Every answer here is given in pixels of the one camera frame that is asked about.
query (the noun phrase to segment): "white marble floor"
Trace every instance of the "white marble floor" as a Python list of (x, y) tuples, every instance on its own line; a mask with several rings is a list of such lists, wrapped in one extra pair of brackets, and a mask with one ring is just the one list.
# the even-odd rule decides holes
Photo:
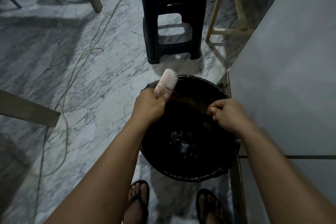
[[(118, 0), (101, 0), (104, 7), (100, 14), (95, 14), (89, 3), (17, 1), (23, 6), (20, 10), (8, 0), (0, 0), (0, 88), (55, 108), (81, 54), (89, 49), (103, 18), (111, 14)], [(207, 0), (203, 35), (213, 1)], [(266, 11), (265, 5), (260, 0), (243, 0), (243, 5), (250, 26), (256, 27)], [(166, 68), (216, 83), (248, 40), (246, 36), (212, 36), (212, 41), (219, 44), (210, 48), (202, 43), (202, 57), (197, 60), (180, 54), (150, 65), (142, 36), (142, 17), (141, 0), (123, 0), (96, 46), (104, 49), (103, 54), (88, 57), (69, 89), (64, 105), (69, 125), (67, 156), (57, 171), (52, 173), (65, 154), (62, 117), (57, 127), (47, 133), (42, 174), (52, 174), (40, 182), (46, 128), (0, 117), (3, 223), (44, 222), (121, 130), (140, 90), (158, 80)], [(181, 23), (174, 15), (159, 20), (161, 24)], [(216, 24), (238, 27), (233, 0), (223, 0)], [(180, 39), (183, 26), (186, 25), (169, 28), (162, 34), (172, 34), (173, 43)], [(202, 183), (178, 182), (158, 173), (139, 155), (133, 180), (138, 179), (145, 179), (150, 185), (150, 223), (197, 223), (195, 196), (200, 188), (209, 188), (219, 196), (232, 222), (229, 175)]]

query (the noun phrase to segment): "flip-flop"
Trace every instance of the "flip-flop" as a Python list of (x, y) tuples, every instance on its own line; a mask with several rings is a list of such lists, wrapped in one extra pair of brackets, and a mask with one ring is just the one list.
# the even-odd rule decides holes
[[(200, 195), (204, 195), (205, 196), (205, 206), (204, 206), (204, 212), (203, 212), (203, 218), (201, 218), (201, 208), (200, 208)], [(211, 204), (208, 201), (208, 195), (210, 195), (211, 197), (213, 197), (215, 199), (215, 201), (218, 201), (218, 209), (221, 209), (221, 204), (219, 203), (218, 198), (215, 196), (215, 194), (208, 190), (208, 189), (201, 189), (196, 196), (196, 211), (197, 211), (197, 217), (199, 220), (200, 224), (206, 224), (207, 219), (208, 219), (208, 214), (212, 213), (213, 216), (215, 216), (216, 220), (218, 221), (219, 224), (224, 224), (223, 220), (221, 219), (221, 217), (219, 216), (218, 213), (216, 213), (216, 206), (215, 204)]]
[(136, 193), (127, 203), (127, 208), (126, 208), (126, 211), (127, 209), (136, 201), (138, 200), (139, 201), (139, 204), (141, 206), (141, 209), (142, 209), (142, 213), (143, 213), (143, 216), (142, 216), (142, 224), (146, 224), (147, 222), (147, 218), (148, 218), (148, 203), (149, 203), (149, 185), (148, 183), (145, 181), (145, 180), (138, 180), (136, 182), (134, 182), (132, 185), (131, 185), (131, 188), (132, 186), (136, 185), (137, 183), (140, 184), (140, 187), (142, 184), (146, 184), (147, 186), (147, 194), (146, 194), (146, 202), (147, 204), (145, 204), (145, 202), (143, 201), (142, 197), (141, 197), (141, 189), (139, 189), (139, 192)]

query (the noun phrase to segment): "cabinet door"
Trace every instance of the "cabinet door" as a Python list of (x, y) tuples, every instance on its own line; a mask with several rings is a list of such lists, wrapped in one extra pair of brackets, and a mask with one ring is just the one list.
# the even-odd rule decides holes
[[(292, 161), (297, 169), (336, 205), (336, 160), (293, 159)], [(269, 224), (248, 159), (240, 159), (240, 167), (248, 224)]]
[(335, 0), (276, 0), (229, 71), (232, 97), (287, 155), (336, 155), (335, 15)]

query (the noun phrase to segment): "black garbage bag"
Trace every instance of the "black garbage bag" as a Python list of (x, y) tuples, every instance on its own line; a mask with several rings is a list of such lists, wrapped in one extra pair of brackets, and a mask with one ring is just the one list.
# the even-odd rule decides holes
[(211, 103), (225, 98), (224, 90), (215, 84), (179, 75), (164, 115), (149, 127), (142, 140), (141, 152), (147, 161), (179, 181), (201, 182), (227, 173), (240, 141), (206, 114)]

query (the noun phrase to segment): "person's left hand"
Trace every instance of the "person's left hand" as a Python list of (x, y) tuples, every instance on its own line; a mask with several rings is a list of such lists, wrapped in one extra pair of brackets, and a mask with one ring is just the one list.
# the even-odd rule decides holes
[(164, 113), (169, 95), (154, 96), (154, 89), (147, 88), (137, 96), (131, 119), (151, 125), (156, 122)]

